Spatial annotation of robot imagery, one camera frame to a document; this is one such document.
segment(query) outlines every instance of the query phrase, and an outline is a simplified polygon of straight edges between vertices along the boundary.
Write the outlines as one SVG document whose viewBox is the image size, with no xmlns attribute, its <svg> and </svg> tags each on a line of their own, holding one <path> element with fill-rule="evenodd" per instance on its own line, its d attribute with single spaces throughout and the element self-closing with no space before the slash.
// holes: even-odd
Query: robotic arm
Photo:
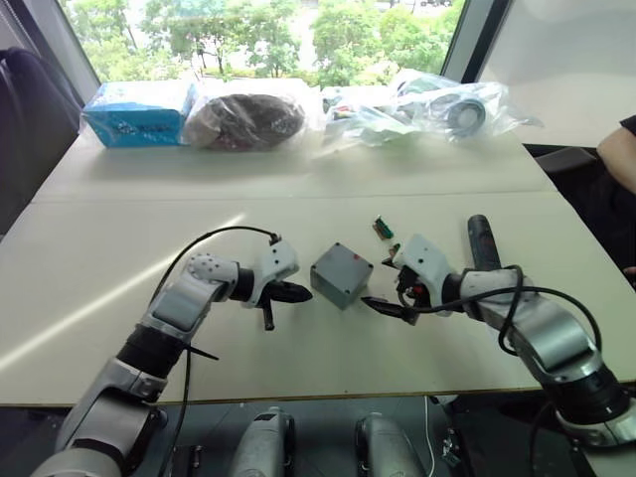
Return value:
<svg viewBox="0 0 636 477">
<path fill-rule="evenodd" d="M 261 308 L 265 330 L 273 330 L 271 300 L 296 303 L 312 296 L 300 285 L 280 281 L 296 271 L 296 253 L 285 240 L 271 244 L 254 270 L 209 253 L 190 257 L 71 410 L 58 436 L 58 453 L 33 477 L 132 473 L 162 421 L 151 404 L 183 350 L 190 348 L 212 303 L 230 299 Z"/>
<path fill-rule="evenodd" d="M 506 288 L 514 290 L 518 275 L 512 269 L 466 271 L 459 275 L 433 243 L 415 235 L 388 262 L 399 272 L 397 292 L 413 299 L 413 307 L 363 298 L 380 313 L 414 325 L 422 307 L 443 308 L 459 300 L 451 311 L 465 312 L 483 321 L 505 338 L 554 404 L 564 431 L 590 447 L 610 447 L 636 441 L 636 399 L 620 386 L 603 363 L 600 351 L 580 323 L 557 303 L 536 291 L 523 291 L 512 326 L 506 317 L 514 293 L 499 293 L 478 300 L 471 297 Z M 532 282 L 523 278 L 523 286 Z"/>
</svg>

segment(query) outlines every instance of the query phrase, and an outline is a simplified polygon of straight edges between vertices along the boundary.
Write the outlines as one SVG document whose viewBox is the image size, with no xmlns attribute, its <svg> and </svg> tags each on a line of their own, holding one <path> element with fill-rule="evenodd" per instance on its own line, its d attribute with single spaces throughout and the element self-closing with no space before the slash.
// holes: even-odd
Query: blue box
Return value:
<svg viewBox="0 0 636 477">
<path fill-rule="evenodd" d="M 82 116 L 106 147 L 174 146 L 194 101 L 188 81 L 105 82 Z"/>
</svg>

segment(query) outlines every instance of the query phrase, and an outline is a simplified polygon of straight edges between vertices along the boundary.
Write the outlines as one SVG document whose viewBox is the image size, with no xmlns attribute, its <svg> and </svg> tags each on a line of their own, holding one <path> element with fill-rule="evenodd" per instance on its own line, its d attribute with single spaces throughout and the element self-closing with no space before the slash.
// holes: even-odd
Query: person's arm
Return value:
<svg viewBox="0 0 636 477">
<path fill-rule="evenodd" d="M 596 150 L 616 182 L 636 194 L 636 116 L 620 123 L 623 127 L 603 139 Z"/>
</svg>

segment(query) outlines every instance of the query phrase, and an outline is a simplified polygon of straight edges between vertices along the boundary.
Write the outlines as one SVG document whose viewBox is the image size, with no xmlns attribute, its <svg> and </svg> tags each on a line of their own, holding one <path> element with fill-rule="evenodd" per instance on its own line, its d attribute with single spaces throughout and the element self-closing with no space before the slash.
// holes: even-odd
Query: table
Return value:
<svg viewBox="0 0 636 477">
<path fill-rule="evenodd" d="M 115 354 L 145 309 L 168 260 L 203 231 L 249 224 L 280 232 L 308 269 L 334 241 L 379 264 L 387 246 L 370 228 L 382 214 L 404 241 L 422 233 L 461 269 L 471 264 L 466 219 L 487 215 L 502 260 L 536 284 L 581 299 L 599 321 L 605 360 L 634 380 L 636 295 L 576 213 L 554 191 L 261 200 L 34 203 L 0 245 L 2 404 L 70 404 Z M 266 240 L 228 233 L 201 246 L 253 262 Z M 395 298 L 396 273 L 377 266 L 369 294 Z M 258 310 L 215 305 L 195 339 L 221 357 L 195 358 L 193 400 L 316 398 L 520 390 L 537 384 L 495 334 L 463 314 L 410 327 L 362 303 L 341 312 L 322 296 L 274 305 L 276 330 Z M 162 400 L 180 399 L 183 364 Z"/>
<path fill-rule="evenodd" d="M 320 155 L 105 149 L 90 130 L 34 199 L 42 202 L 377 197 L 554 190 L 519 140 L 404 138 Z"/>
</svg>

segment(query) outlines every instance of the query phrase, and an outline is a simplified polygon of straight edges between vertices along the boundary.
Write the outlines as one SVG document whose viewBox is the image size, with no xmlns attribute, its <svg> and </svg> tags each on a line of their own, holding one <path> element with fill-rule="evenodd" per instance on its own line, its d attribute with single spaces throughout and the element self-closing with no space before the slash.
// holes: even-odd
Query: tabletop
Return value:
<svg viewBox="0 0 636 477">
<path fill-rule="evenodd" d="M 387 244 L 371 229 L 382 214 L 404 242 L 421 233 L 458 270 L 472 265 L 466 220 L 485 214 L 502 261 L 540 286 L 585 303 L 603 332 L 604 358 L 634 380 L 630 319 L 636 294 L 576 213 L 552 191 L 403 197 L 214 201 L 55 202 L 30 205 L 0 245 L 0 403 L 70 404 L 116 354 L 174 254 L 227 225 L 281 233 L 298 252 L 291 281 L 309 286 L 309 266 L 335 241 L 379 265 Z M 267 247 L 231 232 L 199 247 L 254 263 Z M 376 266 L 364 294 L 396 299 L 396 271 Z M 341 311 L 321 295 L 274 304 L 273 332 L 259 310 L 214 305 L 194 343 L 221 357 L 195 358 L 193 400 L 447 394 L 534 389 L 495 333 L 463 314 L 422 316 L 416 326 L 360 301 Z M 161 399 L 180 399 L 183 363 Z"/>
<path fill-rule="evenodd" d="M 190 147 L 106 149 L 88 128 L 34 202 L 373 197 L 530 192 L 554 186 L 505 134 L 449 144 L 402 138 L 330 153 L 312 148 L 212 153 Z"/>
</svg>

